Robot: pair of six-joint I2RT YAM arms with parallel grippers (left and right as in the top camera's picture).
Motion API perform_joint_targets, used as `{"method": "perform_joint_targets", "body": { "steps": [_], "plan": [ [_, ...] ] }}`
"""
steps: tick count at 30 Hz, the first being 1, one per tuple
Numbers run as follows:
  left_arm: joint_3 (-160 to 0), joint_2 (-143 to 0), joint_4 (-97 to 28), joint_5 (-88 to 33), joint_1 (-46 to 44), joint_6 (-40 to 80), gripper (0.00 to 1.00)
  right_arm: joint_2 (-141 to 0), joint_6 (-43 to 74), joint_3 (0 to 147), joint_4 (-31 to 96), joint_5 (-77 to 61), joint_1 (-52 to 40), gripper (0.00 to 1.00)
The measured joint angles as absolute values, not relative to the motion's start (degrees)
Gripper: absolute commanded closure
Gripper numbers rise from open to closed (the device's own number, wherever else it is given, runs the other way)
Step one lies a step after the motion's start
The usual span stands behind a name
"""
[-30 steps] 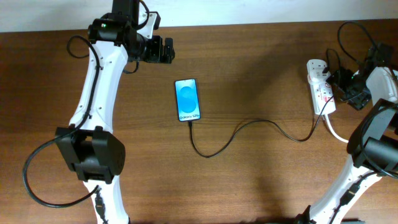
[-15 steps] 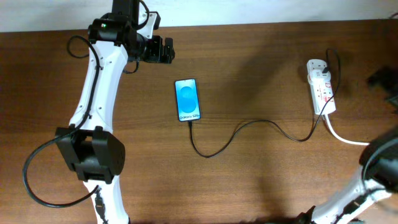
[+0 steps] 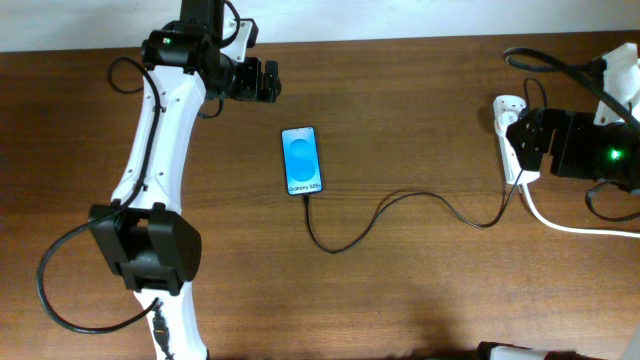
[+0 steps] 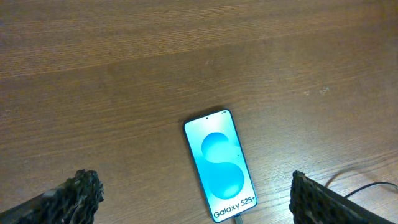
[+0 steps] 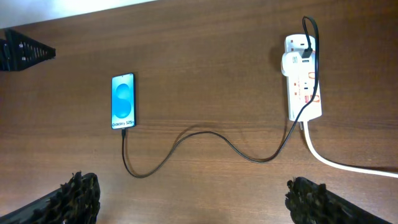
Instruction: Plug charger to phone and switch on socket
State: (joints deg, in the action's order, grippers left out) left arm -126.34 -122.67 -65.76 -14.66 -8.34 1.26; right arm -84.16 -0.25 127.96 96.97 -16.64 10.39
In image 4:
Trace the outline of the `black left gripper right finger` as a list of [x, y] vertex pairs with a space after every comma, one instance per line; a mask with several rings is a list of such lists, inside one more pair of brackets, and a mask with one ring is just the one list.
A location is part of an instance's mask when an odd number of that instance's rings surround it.
[[298, 170], [292, 174], [289, 210], [294, 224], [393, 224]]

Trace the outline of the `blue Galaxy smartphone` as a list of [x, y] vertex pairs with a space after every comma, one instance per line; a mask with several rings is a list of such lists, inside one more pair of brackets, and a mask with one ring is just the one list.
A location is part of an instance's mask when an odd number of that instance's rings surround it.
[[254, 208], [257, 194], [232, 112], [188, 120], [183, 132], [211, 219], [220, 223]]

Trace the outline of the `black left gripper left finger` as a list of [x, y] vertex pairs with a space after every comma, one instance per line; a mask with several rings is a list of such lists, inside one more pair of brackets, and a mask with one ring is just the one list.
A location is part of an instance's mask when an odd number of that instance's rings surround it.
[[73, 178], [1, 212], [4, 224], [93, 224], [104, 187], [97, 172], [78, 170]]

